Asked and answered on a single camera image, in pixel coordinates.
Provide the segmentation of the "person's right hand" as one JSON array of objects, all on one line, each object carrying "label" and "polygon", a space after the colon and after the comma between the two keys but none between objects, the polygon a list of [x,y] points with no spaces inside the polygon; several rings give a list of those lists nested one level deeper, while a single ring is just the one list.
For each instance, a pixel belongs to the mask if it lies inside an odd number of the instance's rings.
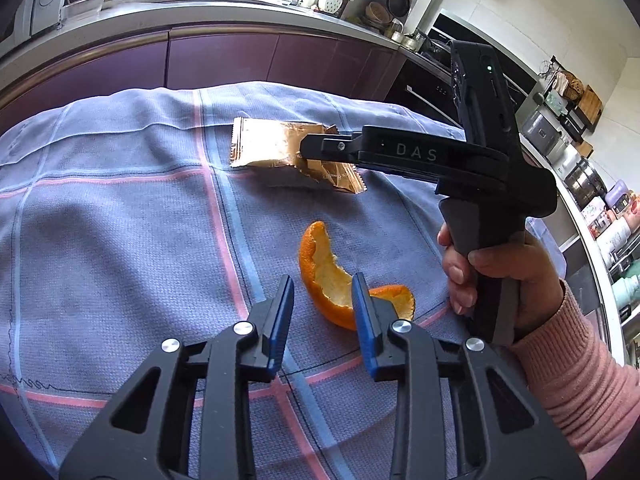
[{"label": "person's right hand", "polygon": [[477,279],[512,278],[518,281],[520,305],[515,328],[529,334],[549,321],[564,300],[564,286],[547,252],[533,235],[524,242],[474,250],[459,254],[454,248],[448,226],[444,224],[437,243],[445,248],[442,268],[448,278],[449,304],[457,315],[471,313],[477,300]]}]

